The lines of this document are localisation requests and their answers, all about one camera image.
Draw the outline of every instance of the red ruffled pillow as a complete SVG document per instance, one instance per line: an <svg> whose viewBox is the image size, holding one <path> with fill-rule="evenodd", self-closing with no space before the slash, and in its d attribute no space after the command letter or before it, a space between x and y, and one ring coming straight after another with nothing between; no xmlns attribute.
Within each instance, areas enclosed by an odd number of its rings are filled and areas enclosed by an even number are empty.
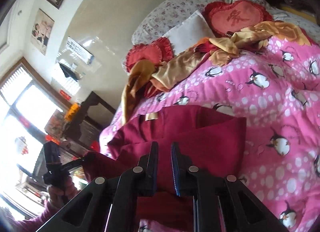
<svg viewBox="0 0 320 232"><path fill-rule="evenodd" d="M220 35L273 20L263 6L248 0L238 0L232 4L221 1L209 3L203 16L210 28Z"/></svg>
<svg viewBox="0 0 320 232"><path fill-rule="evenodd" d="M125 65L127 72L130 72L135 63L142 59L150 60L153 64L160 64L161 62L169 62L172 58L173 51L169 39L160 37L148 45L135 45L128 52Z"/></svg>

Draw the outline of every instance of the silver screw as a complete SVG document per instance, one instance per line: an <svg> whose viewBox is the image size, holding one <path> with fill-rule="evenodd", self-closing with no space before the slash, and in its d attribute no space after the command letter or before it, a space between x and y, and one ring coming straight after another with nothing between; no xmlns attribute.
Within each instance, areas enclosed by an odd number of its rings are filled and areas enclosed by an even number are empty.
<svg viewBox="0 0 320 232"><path fill-rule="evenodd" d="M134 173L140 173L143 171L143 168L141 166L136 166L135 168L133 168L133 172Z"/></svg>
<svg viewBox="0 0 320 232"><path fill-rule="evenodd" d="M95 182L96 184L103 184L104 181L105 181L105 179L104 179L103 177L98 177L98 178L95 179L94 182Z"/></svg>
<svg viewBox="0 0 320 232"><path fill-rule="evenodd" d="M227 180L230 182L235 182L237 180L237 178L234 175L228 175Z"/></svg>
<svg viewBox="0 0 320 232"><path fill-rule="evenodd" d="M189 167L189 171L192 173L196 173L197 171L199 171L199 168L193 165Z"/></svg>

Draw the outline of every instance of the clothing label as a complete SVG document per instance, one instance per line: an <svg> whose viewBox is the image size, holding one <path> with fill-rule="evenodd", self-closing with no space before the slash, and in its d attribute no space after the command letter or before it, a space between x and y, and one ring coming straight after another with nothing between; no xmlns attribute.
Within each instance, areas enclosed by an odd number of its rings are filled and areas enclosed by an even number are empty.
<svg viewBox="0 0 320 232"><path fill-rule="evenodd" d="M151 119L158 119L158 112L152 112L152 113L146 114L145 121L151 120Z"/></svg>

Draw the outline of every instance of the beige wall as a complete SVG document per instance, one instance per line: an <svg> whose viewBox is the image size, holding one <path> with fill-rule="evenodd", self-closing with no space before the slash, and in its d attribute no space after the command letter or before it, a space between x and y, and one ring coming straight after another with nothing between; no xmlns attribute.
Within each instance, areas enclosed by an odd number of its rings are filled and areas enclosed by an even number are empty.
<svg viewBox="0 0 320 232"><path fill-rule="evenodd" d="M132 47L131 36L140 22L165 0L84 0L74 15L60 47L60 58L69 62L76 59L65 51L70 36L81 45L92 40L87 49L95 56L93 65L80 60L78 70L85 76L80 84L97 92L114 108L120 103L127 75L121 59Z"/></svg>

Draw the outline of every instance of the bed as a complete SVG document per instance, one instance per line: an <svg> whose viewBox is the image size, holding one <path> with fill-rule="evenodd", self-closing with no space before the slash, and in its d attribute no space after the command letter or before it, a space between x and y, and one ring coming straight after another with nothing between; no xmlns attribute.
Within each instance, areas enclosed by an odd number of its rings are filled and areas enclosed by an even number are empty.
<svg viewBox="0 0 320 232"><path fill-rule="evenodd" d="M237 0L166 0L142 21L132 43L156 40L213 1ZM272 8L265 0L250 1L264 6L275 20L302 27L320 43L317 25ZM297 46L272 37L260 54L244 51L223 67L206 61L170 92L141 101L132 118L177 103L246 117L246 148L238 178L289 231L307 232L317 231L314 223L320 214L320 49L316 44L307 51ZM284 60L283 51L290 51L292 62ZM263 87L252 81L257 74L265 77ZM119 107L100 135L106 155L108 142L121 127L121 114Z"/></svg>

